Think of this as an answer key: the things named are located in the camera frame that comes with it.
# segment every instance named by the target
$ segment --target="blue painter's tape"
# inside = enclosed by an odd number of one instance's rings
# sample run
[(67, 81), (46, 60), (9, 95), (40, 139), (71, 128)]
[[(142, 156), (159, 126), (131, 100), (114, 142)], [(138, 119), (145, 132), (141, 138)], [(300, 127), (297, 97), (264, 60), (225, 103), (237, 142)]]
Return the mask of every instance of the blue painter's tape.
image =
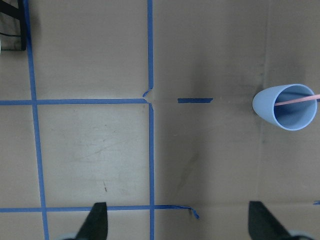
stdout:
[(0, 208), (0, 213), (41, 213), (42, 208)]
[(150, 240), (155, 239), (155, 163), (154, 163), (154, 109), (149, 103), (149, 198)]
[[(89, 212), (92, 208), (87, 206), (80, 207), (48, 207), (47, 212)], [(133, 206), (108, 206), (108, 211), (123, 210), (149, 210), (149, 205), (133, 205)]]
[(199, 219), (200, 216), (198, 215), (197, 211), (190, 206), (181, 206), (181, 205), (156, 205), (155, 209), (189, 209), (192, 211), (194, 217)]
[(143, 98), (128, 99), (41, 99), (38, 105), (63, 105), (63, 104), (147, 104)]
[(0, 106), (32, 105), (31, 100), (1, 100)]
[(209, 98), (178, 98), (178, 104), (209, 104), (213, 100)]
[(142, 95), (146, 97), (154, 88), (154, 30), (153, 0), (147, 0), (147, 34), (148, 34), (148, 90)]
[(27, 36), (26, 37), (27, 38), (26, 49), (27, 49), (27, 55), (28, 55), (30, 91), (31, 91), (32, 114), (33, 114), (33, 127), (34, 127), (34, 137), (35, 137), (35, 151), (36, 151), (36, 162), (37, 162), (37, 168), (38, 168), (37, 170), (38, 170), (40, 203), (41, 203), (41, 212), (42, 212), (43, 234), (44, 234), (44, 240), (49, 240), (44, 173), (43, 173), (41, 144), (40, 144), (40, 131), (39, 131), (39, 119), (38, 119), (34, 56), (33, 56), (33, 52), (32, 52), (32, 37), (31, 37), (29, 3), (28, 3), (28, 0), (24, 0), (23, 3), (24, 3), (24, 15), (25, 15), (25, 22), (26, 22), (26, 36)]

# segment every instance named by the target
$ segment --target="dark stain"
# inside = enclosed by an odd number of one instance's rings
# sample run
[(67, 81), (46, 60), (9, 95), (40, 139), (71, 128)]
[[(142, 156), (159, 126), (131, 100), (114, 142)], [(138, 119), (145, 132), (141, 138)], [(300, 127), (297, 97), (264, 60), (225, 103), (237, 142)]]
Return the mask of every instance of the dark stain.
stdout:
[(177, 192), (179, 192), (187, 183), (187, 180), (192, 173), (192, 171), (195, 169), (195, 165), (197, 161), (199, 160), (199, 153), (197, 152), (190, 160), (187, 162), (187, 164), (184, 166), (180, 182), (177, 187)]
[(103, 181), (103, 185), (104, 185), (104, 190), (105, 190), (105, 192), (107, 192), (107, 186), (106, 186), (105, 181)]

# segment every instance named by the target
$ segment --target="straw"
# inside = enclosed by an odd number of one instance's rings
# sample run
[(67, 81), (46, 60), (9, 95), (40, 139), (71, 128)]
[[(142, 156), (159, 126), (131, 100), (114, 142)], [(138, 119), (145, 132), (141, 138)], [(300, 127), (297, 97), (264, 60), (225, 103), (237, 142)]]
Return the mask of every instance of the straw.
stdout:
[(286, 104), (295, 104), (295, 103), (300, 103), (300, 102), (305, 102), (305, 101), (310, 101), (310, 100), (317, 100), (320, 99), (320, 94), (317, 95), (312, 95), (312, 96), (305, 96), (301, 98), (296, 98), (290, 101), (282, 101), (282, 102), (277, 102), (274, 104), (274, 106), (281, 106), (281, 105), (286, 105)]

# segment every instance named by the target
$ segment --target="grid line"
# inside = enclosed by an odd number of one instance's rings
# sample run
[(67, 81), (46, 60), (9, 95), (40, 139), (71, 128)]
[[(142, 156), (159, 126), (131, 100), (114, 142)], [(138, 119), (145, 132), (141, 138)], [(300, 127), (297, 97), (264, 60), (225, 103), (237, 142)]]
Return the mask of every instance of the grid line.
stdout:
[(41, 213), (42, 213), (42, 225), (43, 225), (44, 240), (49, 240), (45, 182), (44, 182), (44, 172), (43, 172), (43, 164), (42, 164), (40, 129), (39, 129), (39, 118), (38, 118), (34, 56), (32, 51), (31, 24), (30, 24), (28, 0), (24, 0), (24, 11), (25, 11), (24, 15), (25, 15), (26, 32), (27, 32), (26, 49), (27, 49), (27, 56), (28, 56), (33, 128), (34, 128), (34, 139), (35, 139), (35, 152), (36, 152), (36, 163), (37, 163), (37, 171), (38, 171), (38, 183), (39, 183), (39, 193), (40, 193), (40, 203), (41, 203)]
[(178, 104), (209, 104), (213, 100), (212, 97), (205, 98), (178, 98)]
[[(149, 205), (131, 206), (108, 206), (108, 211), (125, 210), (149, 210), (150, 213), (150, 240), (155, 239), (155, 210), (164, 209), (191, 209), (188, 206), (178, 205), (155, 205), (155, 165), (154, 165), (154, 109), (152, 103), (144, 98), (121, 98), (121, 99), (37, 99), (37, 88), (34, 68), (34, 57), (32, 49), (31, 23), (29, 14), (29, 0), (23, 0), (27, 28), (27, 58), (30, 82), (31, 100), (0, 100), (0, 106), (32, 106), (35, 151), (37, 162), (37, 174), (39, 184), (39, 195), (41, 207), (0, 208), (0, 213), (41, 213), (44, 240), (49, 240), (48, 212), (89, 212), (92, 207), (47, 207), (43, 161), (41, 152), (40, 127), (38, 116), (38, 105), (109, 105), (109, 104), (148, 104), (148, 130), (149, 130)], [(148, 92), (154, 87), (154, 56), (153, 56), (153, 0), (147, 0), (147, 50), (148, 50)]]

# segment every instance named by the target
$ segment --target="plastic cup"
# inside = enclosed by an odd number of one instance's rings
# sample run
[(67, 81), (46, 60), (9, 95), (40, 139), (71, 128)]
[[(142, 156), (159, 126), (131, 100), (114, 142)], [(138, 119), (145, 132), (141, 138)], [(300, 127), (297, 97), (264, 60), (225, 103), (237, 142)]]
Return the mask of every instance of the plastic cup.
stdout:
[(308, 126), (317, 112), (317, 100), (303, 101), (275, 106), (306, 96), (314, 92), (302, 84), (274, 86), (255, 95), (252, 106), (254, 111), (267, 122), (289, 131), (297, 131)]

